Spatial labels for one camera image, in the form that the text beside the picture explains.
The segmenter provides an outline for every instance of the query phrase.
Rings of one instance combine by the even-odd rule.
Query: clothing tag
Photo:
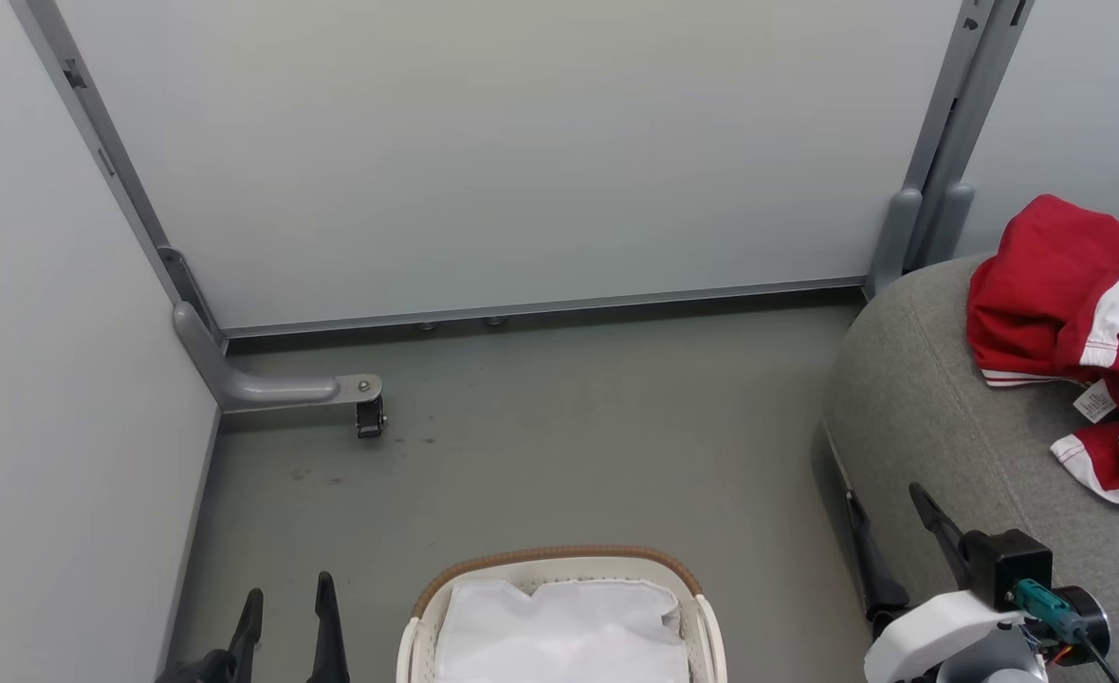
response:
[[[1087,415],[1091,422],[1098,422],[1107,413],[1116,410],[1116,402],[1111,400],[1111,394],[1107,392],[1107,381],[1100,380],[1090,385],[1076,401],[1074,406]]]

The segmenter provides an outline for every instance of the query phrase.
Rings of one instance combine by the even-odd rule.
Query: white plastic basket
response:
[[[433,683],[433,661],[442,619],[451,605],[454,586],[478,579],[500,579],[521,591],[556,581],[628,579],[651,581],[668,588],[680,609],[681,640],[686,644],[690,683],[728,683],[724,668],[724,639],[711,602],[703,597],[694,574],[681,562],[660,550],[638,545],[564,545],[555,549],[518,550],[457,563],[431,580],[413,608],[399,640],[395,683]]]

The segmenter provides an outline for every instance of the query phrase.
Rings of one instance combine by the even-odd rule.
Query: gray cushioned seat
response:
[[[1119,506],[1049,452],[1088,424],[1066,383],[989,389],[966,338],[968,278],[981,259],[903,277],[850,328],[828,386],[825,427],[893,572],[914,600],[953,591],[906,486],[920,481],[963,531],[1023,528],[1054,551],[1054,584],[1087,588],[1109,614],[1119,673]],[[1094,666],[1054,682],[1106,680]]]

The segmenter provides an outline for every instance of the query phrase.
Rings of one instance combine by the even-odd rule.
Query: white cloth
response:
[[[677,598],[646,580],[568,580],[526,596],[507,580],[454,587],[438,683],[688,683]]]

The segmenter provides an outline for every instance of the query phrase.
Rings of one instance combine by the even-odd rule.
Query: white wall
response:
[[[58,0],[225,328],[867,272],[955,0]]]
[[[1119,0],[1033,6],[963,180],[958,255],[996,250],[1045,191],[1119,219]]]
[[[147,682],[215,403],[0,0],[0,682]]]

